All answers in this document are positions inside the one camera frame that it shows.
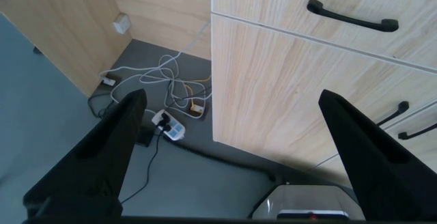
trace kitchen cabinet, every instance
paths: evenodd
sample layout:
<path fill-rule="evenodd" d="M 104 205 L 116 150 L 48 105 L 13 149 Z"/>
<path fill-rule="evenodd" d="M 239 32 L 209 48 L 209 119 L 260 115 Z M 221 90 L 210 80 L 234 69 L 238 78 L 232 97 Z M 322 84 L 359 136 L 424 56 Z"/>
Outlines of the kitchen cabinet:
<path fill-rule="evenodd" d="M 435 99 L 437 76 L 212 15 L 213 137 L 308 170 L 337 153 L 318 106 L 323 89 L 373 121 Z"/>

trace gray floor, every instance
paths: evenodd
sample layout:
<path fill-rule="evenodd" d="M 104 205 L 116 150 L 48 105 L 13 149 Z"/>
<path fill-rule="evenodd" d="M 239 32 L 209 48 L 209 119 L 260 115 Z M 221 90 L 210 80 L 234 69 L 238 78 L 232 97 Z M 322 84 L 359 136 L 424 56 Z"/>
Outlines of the gray floor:
<path fill-rule="evenodd" d="M 31 52 L 32 44 L 0 16 L 0 216 L 6 223 L 20 223 L 25 216 L 23 195 L 98 122 L 87 98 L 44 56 Z M 165 48 L 133 41 L 115 67 L 155 66 L 159 57 L 175 54 Z M 210 62 L 182 55 L 181 78 L 210 75 Z M 126 77 L 132 72 L 118 72 Z M 125 83 L 116 96 L 145 88 L 149 107 L 163 108 L 166 84 Z M 103 107 L 105 98 L 96 100 Z M 277 174 L 271 182 L 256 171 L 224 165 L 191 154 L 161 141 L 150 172 L 150 184 L 124 204 L 124 215 L 245 218 L 270 188 L 282 181 L 291 184 L 328 184 L 303 172 L 231 148 L 212 140 L 211 112 L 204 121 L 174 114 L 187 128 L 184 145 L 204 152 L 265 167 Z M 144 125 L 150 123 L 146 114 Z M 145 170 L 154 153 L 135 146 L 120 199 L 145 182 Z"/>
<path fill-rule="evenodd" d="M 0 15 L 0 219 L 26 219 L 23 195 L 97 123 L 87 98 Z"/>
<path fill-rule="evenodd" d="M 177 52 L 134 40 L 115 63 L 114 68 L 157 66 L 159 58 L 164 54 L 176 55 Z M 183 54 L 178 63 L 181 79 L 206 79 L 210 76 L 210 61 Z M 124 78 L 134 73 L 136 72 L 125 70 L 114 72 Z M 138 82 L 138 79 L 132 79 L 120 86 L 115 96 L 120 99 L 128 92 L 144 88 L 149 102 L 147 107 L 159 111 L 164 108 L 167 85 L 168 83 L 144 85 Z M 170 113 L 182 122 L 187 130 L 185 138 L 178 143 L 245 165 L 266 168 L 277 176 L 277 180 L 271 182 L 262 173 L 210 161 L 163 142 L 160 143 L 158 156 L 152 165 L 149 185 L 124 204 L 125 215 L 244 218 L 253 205 L 276 184 L 285 181 L 290 184 L 331 184 L 301 171 L 214 142 L 211 112 L 206 114 L 203 121 L 175 111 Z M 146 113 L 143 125 L 150 125 L 152 116 L 151 113 Z M 145 166 L 153 155 L 154 143 L 149 148 L 135 147 L 120 199 L 129 196 L 145 182 Z"/>

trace wall outlet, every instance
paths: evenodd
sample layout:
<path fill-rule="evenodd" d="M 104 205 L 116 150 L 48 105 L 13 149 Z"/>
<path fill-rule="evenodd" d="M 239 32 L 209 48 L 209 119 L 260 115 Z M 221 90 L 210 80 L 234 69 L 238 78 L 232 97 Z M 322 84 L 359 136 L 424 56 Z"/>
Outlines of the wall outlet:
<path fill-rule="evenodd" d="M 126 31 L 128 31 L 128 29 L 130 29 L 130 19 L 128 15 L 124 13 L 120 13 L 113 24 L 115 30 L 117 30 L 117 32 L 120 34 L 124 34 Z"/>

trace black cable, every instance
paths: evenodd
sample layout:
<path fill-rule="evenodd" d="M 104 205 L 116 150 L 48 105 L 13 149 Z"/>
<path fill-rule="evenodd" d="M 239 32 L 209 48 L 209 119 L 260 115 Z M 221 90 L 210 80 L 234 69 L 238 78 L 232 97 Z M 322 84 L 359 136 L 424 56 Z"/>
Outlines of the black cable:
<path fill-rule="evenodd" d="M 181 101 L 181 100 L 186 100 L 186 99 L 189 99 L 189 98 L 195 98 L 195 97 L 200 97 L 200 96 L 203 96 L 203 95 L 205 95 L 204 93 L 205 92 L 207 92 L 209 89 L 211 89 L 212 87 L 207 87 L 207 88 L 205 88 L 205 89 L 203 89 L 202 91 L 200 91 L 200 92 L 198 92 L 198 93 L 196 93 L 196 94 L 194 94 L 194 95 L 192 95 L 192 96 L 187 96 L 187 97 L 185 97 L 185 98 L 176 98 L 169 106 L 167 106 L 165 109 L 164 109 L 164 112 L 165 111 L 167 111 L 173 104 L 175 104 L 177 101 Z"/>
<path fill-rule="evenodd" d="M 110 93 L 107 93 L 107 94 L 96 94 L 96 95 L 93 95 L 93 96 L 91 96 L 91 97 L 89 97 L 88 98 L 88 107 L 89 107 L 89 109 L 91 110 L 91 113 L 93 114 L 93 116 L 95 117 L 95 118 L 100 118 L 101 119 L 101 117 L 99 116 L 99 112 L 98 113 L 96 113 L 96 111 L 94 110 L 94 108 L 93 108 L 93 106 L 91 105 L 91 101 L 94 99 L 94 98 L 97 98 L 97 97 L 101 97 L 101 96 L 108 96 L 108 95 L 111 95 Z"/>
<path fill-rule="evenodd" d="M 163 130 L 159 133 L 158 138 L 156 140 L 156 151 L 155 154 L 153 155 L 152 159 L 150 159 L 149 161 L 149 165 L 147 166 L 147 180 L 145 181 L 144 186 L 142 186 L 139 190 L 137 190 L 134 194 L 132 194 L 130 197 L 126 198 L 125 200 L 122 201 L 122 204 L 124 204 L 126 201 L 128 201 L 129 199 L 133 198 L 136 194 L 138 194 L 139 192 L 141 192 L 148 184 L 149 184 L 149 171 L 150 171 L 150 165 L 152 165 L 153 160 L 155 159 L 156 155 L 158 154 L 158 144 L 159 144 L 159 139 L 161 138 L 161 135 L 163 134 Z"/>
<path fill-rule="evenodd" d="M 258 171 L 258 172 L 264 173 L 264 174 L 266 174 L 268 176 L 268 179 L 270 181 L 276 182 L 275 175 L 272 172 L 270 172 L 269 170 L 267 170 L 267 169 L 264 169 L 264 168 L 261 168 L 261 167 L 256 167 L 256 166 L 252 166 L 252 165 L 245 165 L 245 164 L 237 163 L 237 162 L 234 162 L 234 161 L 231 161 L 231 160 L 226 160 L 224 158 L 220 158 L 220 157 L 215 156 L 215 155 L 206 154 L 205 152 L 201 152 L 201 151 L 199 151 L 197 149 L 194 149 L 194 148 L 192 148 L 190 146 L 183 145 L 181 143 L 176 143 L 176 142 L 172 141 L 171 139 L 166 139 L 165 138 L 165 141 L 170 143 L 171 145 L 176 146 L 177 148 L 180 148 L 180 149 L 185 150 L 187 152 L 191 152 L 191 153 L 193 153 L 195 155 L 198 155 L 200 157 L 203 157 L 203 158 L 207 158 L 207 159 L 210 159 L 210 160 L 213 160 L 213 161 L 216 161 L 216 162 L 219 162 L 219 163 L 223 163 L 223 164 L 226 164 L 226 165 L 230 165 L 230 166 L 234 166 L 234 167 L 239 167 L 241 169 L 250 169 L 250 170 L 253 170 L 253 171 Z"/>

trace cabinet door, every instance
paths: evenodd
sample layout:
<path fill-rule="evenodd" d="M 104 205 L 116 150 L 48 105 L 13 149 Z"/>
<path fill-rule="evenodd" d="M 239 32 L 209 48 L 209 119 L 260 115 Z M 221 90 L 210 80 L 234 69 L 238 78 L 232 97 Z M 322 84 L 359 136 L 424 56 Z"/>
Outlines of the cabinet door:
<path fill-rule="evenodd" d="M 407 135 L 413 135 L 414 133 L 429 128 L 436 123 L 437 102 L 431 104 L 430 107 L 407 117 L 400 123 L 387 128 L 386 132 L 425 163 L 430 169 L 437 172 L 437 129 L 430 130 L 407 140 L 398 138 L 398 135 L 402 132 L 406 132 Z M 309 170 L 309 173 L 334 183 L 352 187 L 339 155 L 336 155 L 314 169 Z"/>
<path fill-rule="evenodd" d="M 437 69 L 437 0 L 318 0 L 331 12 L 399 29 L 382 32 L 320 16 L 309 0 L 212 0 L 212 11 Z"/>
<path fill-rule="evenodd" d="M 413 155 L 437 172 L 437 129 L 432 129 L 411 139 L 399 139 L 399 134 L 406 132 L 413 135 L 437 124 L 437 101 L 408 119 L 388 128 L 386 131 L 409 150 Z"/>
<path fill-rule="evenodd" d="M 213 137 L 298 169 L 337 153 L 318 100 L 336 92 L 374 121 L 435 99 L 437 76 L 212 15 Z"/>

